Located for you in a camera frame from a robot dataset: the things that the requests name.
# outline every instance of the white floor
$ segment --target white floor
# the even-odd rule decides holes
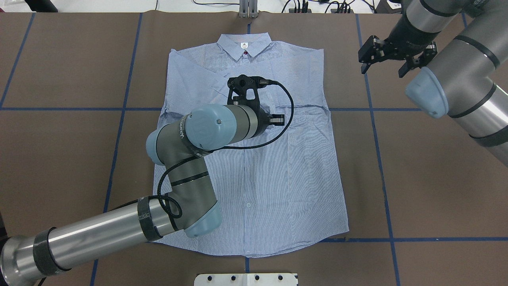
[[[195,0],[198,3],[239,3],[239,0]],[[271,13],[280,13],[287,0],[258,0],[258,10]],[[380,0],[366,0],[369,3],[375,2],[376,6]],[[52,0],[59,12],[145,12],[155,10],[157,0]],[[288,4],[294,8],[293,1]],[[309,9],[313,13],[324,13],[328,4],[309,2]],[[6,12],[31,12],[23,0],[0,0],[0,7]],[[355,13],[372,13],[372,10],[363,0],[355,0],[351,3]],[[223,12],[238,11],[238,5],[196,5],[192,0],[158,0],[157,10],[165,12]]]

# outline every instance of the blue button-up shirt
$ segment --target blue button-up shirt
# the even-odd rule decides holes
[[[266,33],[221,35],[217,43],[171,50],[159,127],[198,106],[226,104],[227,80],[240,74],[281,82],[295,101],[295,114],[286,133],[268,146],[205,157],[221,203],[218,229],[197,238],[177,232],[157,242],[211,255],[263,257],[348,231],[323,64],[323,50],[272,41]],[[280,87],[258,91],[262,108],[289,118],[291,104]],[[282,128],[271,126],[233,145],[262,144]],[[154,192],[164,170],[155,167]],[[165,184],[163,193],[168,191]]]

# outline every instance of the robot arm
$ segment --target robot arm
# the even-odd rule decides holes
[[[172,192],[143,197],[83,221],[52,227],[34,237],[15,236],[0,241],[0,285],[33,285],[46,276],[178,230],[196,237],[217,228],[221,224],[220,205],[203,157],[225,145],[262,134],[268,125],[284,125],[284,115],[268,115],[260,108],[257,89],[270,84],[281,86],[293,107],[291,96],[278,82],[241,75],[228,81],[227,105],[196,108],[180,121],[149,135],[148,155],[168,169],[165,175],[169,174]],[[247,99],[248,89],[254,90],[254,99]],[[254,147],[280,137],[292,116],[293,108],[279,136]]]
[[[508,166],[508,95],[488,77],[508,59],[508,2],[412,0],[403,4],[403,16],[389,37],[381,41],[371,36],[359,50],[362,73],[385,60],[406,60],[399,77],[422,68],[406,88],[410,100],[433,118],[448,114]],[[474,21],[437,54],[433,39],[460,11],[475,17]]]

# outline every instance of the brown table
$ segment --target brown table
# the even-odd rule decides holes
[[[505,285],[508,169],[450,118],[405,97],[400,62],[357,63],[359,36],[400,15],[0,13],[0,211],[32,236],[151,194],[144,150],[171,48],[268,32],[325,49],[325,94],[351,231],[263,259],[145,243],[50,277],[50,285],[192,285],[198,273],[294,272],[309,285]],[[464,29],[457,17],[444,47]],[[507,65],[494,75],[508,87]]]

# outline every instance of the light blue joint cap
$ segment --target light blue joint cap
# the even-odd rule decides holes
[[[187,117],[185,133],[197,148],[219,149],[235,137],[236,118],[231,110],[223,105],[203,105],[194,109]]]
[[[424,112],[434,118],[448,113],[448,100],[441,83],[427,67],[407,85],[406,95]]]
[[[222,223],[220,203],[217,201],[200,219],[183,231],[188,237],[198,237],[212,232]]]
[[[157,137],[164,127],[165,125],[157,129],[156,131],[150,133],[150,135],[146,139],[146,153],[148,154],[150,159],[152,159],[152,162],[160,166],[164,166],[164,164],[157,156]]]

